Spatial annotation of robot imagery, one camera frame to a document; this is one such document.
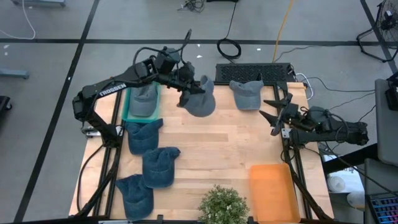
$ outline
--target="concrete floor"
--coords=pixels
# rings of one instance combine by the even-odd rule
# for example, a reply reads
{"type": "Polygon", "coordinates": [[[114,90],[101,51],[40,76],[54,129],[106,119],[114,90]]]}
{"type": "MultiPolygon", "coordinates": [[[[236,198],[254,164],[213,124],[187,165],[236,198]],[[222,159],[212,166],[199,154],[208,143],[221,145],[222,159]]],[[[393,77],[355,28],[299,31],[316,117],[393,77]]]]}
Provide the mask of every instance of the concrete floor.
{"type": "MultiPolygon", "coordinates": [[[[367,0],[373,16],[376,16],[379,1],[367,0]]],[[[27,4],[26,10],[36,29],[36,38],[80,39],[93,3],[94,0],[67,0],[65,8],[27,4]]],[[[233,3],[208,3],[201,14],[177,12],[181,3],[182,0],[100,0],[88,39],[182,39],[189,28],[193,29],[192,39],[197,40],[217,40],[226,35],[233,3]]],[[[289,0],[239,2],[229,38],[275,40],[288,5],[289,0]]],[[[281,40],[352,41],[368,28],[370,23],[359,1],[295,1],[281,40]]],[[[9,0],[0,0],[0,29],[12,35],[31,36],[22,8],[9,0]]],[[[377,41],[374,34],[365,40],[377,41]]],[[[86,143],[79,131],[80,122],[73,117],[72,98],[84,85],[123,72],[131,65],[138,48],[161,48],[163,45],[84,45],[24,221],[68,215],[86,143]]],[[[0,67],[26,69],[31,73],[28,80],[0,78],[0,94],[10,96],[14,106],[3,119],[0,129],[0,223],[5,223],[14,220],[77,44],[4,43],[0,39],[0,46],[0,67]]],[[[231,46],[223,47],[233,51],[231,46]]],[[[294,47],[298,46],[280,45],[278,50],[281,53],[294,47]]],[[[384,56],[379,46],[366,49],[384,56]]],[[[273,45],[242,45],[242,56],[236,62],[271,62],[273,51],[273,45]]],[[[150,54],[143,52],[140,58],[150,54]]],[[[228,63],[213,44],[188,45],[184,59],[194,64],[197,77],[205,74],[214,78],[216,64],[228,63]]],[[[357,46],[296,50],[285,54],[279,62],[290,62],[296,72],[319,77],[328,87],[341,90],[371,90],[375,79],[392,75],[387,63],[362,54],[357,46]]],[[[331,108],[364,95],[330,92],[319,81],[310,82],[315,90],[310,105],[331,108]]],[[[373,105],[372,95],[333,112],[347,121],[357,121],[373,105]]],[[[375,111],[363,121],[368,123],[369,143],[372,144],[377,141],[375,111]]],[[[336,151],[345,154],[358,149],[358,146],[342,144],[336,151]]],[[[332,204],[336,218],[363,222],[362,212],[342,206],[340,202],[332,204]]]]}

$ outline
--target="leaves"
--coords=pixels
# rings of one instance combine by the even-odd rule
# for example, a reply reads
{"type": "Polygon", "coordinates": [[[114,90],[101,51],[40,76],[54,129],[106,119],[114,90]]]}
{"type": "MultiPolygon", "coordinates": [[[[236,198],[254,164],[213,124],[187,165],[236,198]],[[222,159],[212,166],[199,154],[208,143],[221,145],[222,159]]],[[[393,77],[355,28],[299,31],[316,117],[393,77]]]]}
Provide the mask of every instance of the leaves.
{"type": "Polygon", "coordinates": [[[246,198],[241,198],[236,190],[220,185],[205,195],[198,209],[203,212],[199,220],[206,224],[243,224],[249,213],[246,198]]]}

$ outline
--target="butcher block tabletop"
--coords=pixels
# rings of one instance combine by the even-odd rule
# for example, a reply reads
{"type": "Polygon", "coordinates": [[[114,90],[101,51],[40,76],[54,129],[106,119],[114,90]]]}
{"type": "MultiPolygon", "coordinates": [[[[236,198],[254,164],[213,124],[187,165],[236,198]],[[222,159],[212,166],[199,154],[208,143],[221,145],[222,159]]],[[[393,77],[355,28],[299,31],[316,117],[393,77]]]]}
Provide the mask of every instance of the butcher block tabletop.
{"type": "MultiPolygon", "coordinates": [[[[252,215],[252,197],[249,185],[249,170],[253,165],[281,164],[282,142],[280,136],[271,136],[271,127],[258,111],[237,109],[233,92],[229,86],[215,86],[216,109],[210,116],[197,118],[183,108],[176,107],[180,93],[162,86],[159,118],[164,125],[159,130],[159,147],[175,146],[181,150],[175,160],[175,180],[171,187],[154,190],[154,210],[147,217],[156,220],[163,215],[165,220],[197,220],[202,197],[214,185],[232,187],[247,203],[252,215]]],[[[288,83],[292,102],[308,107],[302,83],[288,83]]],[[[96,112],[108,123],[111,121],[116,94],[98,100],[96,112]]],[[[261,90],[261,100],[274,100],[270,86],[261,90]]],[[[119,109],[118,124],[121,123],[119,109]]],[[[261,110],[276,115],[276,109],[262,103],[261,110]]],[[[128,148],[128,133],[124,134],[118,178],[142,173],[142,156],[132,155],[128,148]]],[[[102,144],[100,137],[87,140],[82,164],[102,144]]],[[[307,148],[318,152],[316,143],[307,148]]],[[[104,158],[103,149],[88,163],[81,180],[81,207],[98,186],[104,158]]],[[[303,172],[307,189],[324,212],[333,217],[328,189],[318,154],[301,150],[303,172]]],[[[109,161],[112,164],[113,154],[109,161]]],[[[302,196],[298,188],[296,195],[300,215],[305,218],[302,196]]],[[[104,214],[108,187],[103,193],[99,214],[104,214]]],[[[73,196],[70,214],[76,214],[76,191],[73,196]]],[[[125,219],[122,195],[117,187],[114,190],[111,219],[125,219]]]]}

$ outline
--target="yellow cable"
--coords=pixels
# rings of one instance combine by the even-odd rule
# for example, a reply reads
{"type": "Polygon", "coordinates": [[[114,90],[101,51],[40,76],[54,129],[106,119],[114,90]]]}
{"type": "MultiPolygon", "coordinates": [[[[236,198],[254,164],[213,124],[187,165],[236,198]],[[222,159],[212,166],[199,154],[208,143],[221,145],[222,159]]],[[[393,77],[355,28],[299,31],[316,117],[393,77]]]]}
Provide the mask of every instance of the yellow cable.
{"type": "Polygon", "coordinates": [[[292,9],[292,6],[293,6],[293,0],[290,0],[290,4],[289,4],[289,7],[287,8],[287,11],[286,11],[286,14],[285,14],[285,17],[284,17],[284,21],[282,22],[282,25],[280,26],[280,29],[279,29],[278,38],[276,38],[274,57],[272,58],[272,63],[275,62],[276,53],[278,52],[279,37],[280,37],[280,34],[282,33],[282,30],[284,29],[284,26],[285,26],[285,23],[286,23],[286,19],[287,19],[287,15],[289,15],[289,12],[292,9]]]}

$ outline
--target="black floor stripe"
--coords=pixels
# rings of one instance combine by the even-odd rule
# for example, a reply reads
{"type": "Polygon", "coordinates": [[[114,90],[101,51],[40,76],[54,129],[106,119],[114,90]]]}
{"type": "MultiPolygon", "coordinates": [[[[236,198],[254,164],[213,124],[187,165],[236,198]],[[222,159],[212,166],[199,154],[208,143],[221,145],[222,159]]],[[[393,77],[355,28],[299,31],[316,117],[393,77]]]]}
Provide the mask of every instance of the black floor stripe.
{"type": "Polygon", "coordinates": [[[57,126],[57,122],[58,122],[58,119],[60,117],[60,113],[61,113],[61,110],[62,110],[63,103],[65,102],[65,98],[67,96],[70,83],[71,83],[73,75],[75,73],[76,66],[77,66],[77,63],[78,63],[80,55],[81,55],[81,51],[83,50],[84,40],[87,38],[88,31],[90,29],[91,23],[93,22],[93,18],[94,18],[96,9],[98,7],[99,1],[100,0],[95,0],[94,3],[93,3],[93,6],[91,7],[91,11],[90,11],[90,14],[88,16],[88,19],[87,19],[85,28],[83,30],[83,33],[81,35],[80,42],[79,42],[79,44],[77,46],[75,56],[73,57],[72,63],[70,65],[70,68],[69,68],[69,71],[68,71],[68,75],[67,75],[67,77],[65,79],[65,82],[63,84],[60,97],[59,97],[59,99],[57,101],[57,105],[55,107],[54,114],[51,117],[51,122],[49,124],[49,128],[48,128],[47,132],[45,133],[45,137],[44,137],[44,140],[43,140],[42,147],[40,148],[40,152],[39,152],[39,155],[37,156],[37,160],[36,160],[35,166],[33,168],[32,174],[30,175],[30,178],[29,178],[29,181],[27,183],[27,187],[25,189],[25,192],[24,192],[24,195],[22,197],[22,200],[21,200],[21,202],[19,204],[18,211],[17,211],[17,213],[15,215],[14,222],[22,222],[23,219],[24,219],[25,212],[26,212],[27,207],[28,207],[29,202],[30,202],[30,198],[32,197],[32,194],[33,194],[37,179],[39,178],[39,174],[40,174],[40,171],[42,169],[45,156],[47,155],[47,151],[49,149],[50,142],[51,142],[52,136],[53,136],[54,131],[55,131],[55,127],[57,126]]]}
{"type": "MultiPolygon", "coordinates": [[[[79,44],[80,39],[0,39],[0,43],[20,44],[79,44]]],[[[129,40],[129,39],[85,39],[84,44],[183,44],[183,39],[159,39],[159,40],[129,40]]],[[[218,40],[198,39],[190,40],[190,44],[216,44],[218,40]]],[[[275,45],[276,40],[235,40],[239,44],[247,45],[275,45]]],[[[357,41],[328,41],[328,40],[280,40],[279,45],[322,45],[322,46],[358,46],[357,41]]],[[[363,42],[365,46],[380,45],[377,41],[363,42]]]]}
{"type": "MultiPolygon", "coordinates": [[[[361,4],[362,4],[363,9],[365,10],[365,14],[368,17],[368,20],[369,20],[371,26],[373,26],[374,25],[373,15],[372,15],[371,11],[369,10],[369,7],[366,4],[366,1],[365,0],[361,0],[361,4]]],[[[378,29],[374,29],[374,34],[376,35],[378,41],[380,43],[383,43],[383,39],[382,39],[381,34],[380,34],[378,29]]],[[[384,44],[381,44],[381,49],[382,49],[383,54],[386,57],[386,59],[390,59],[391,58],[391,54],[390,54],[389,49],[384,44]]],[[[388,64],[389,64],[390,69],[391,69],[391,71],[393,73],[398,72],[397,65],[396,65],[396,62],[394,60],[388,62],[388,64]]]]}

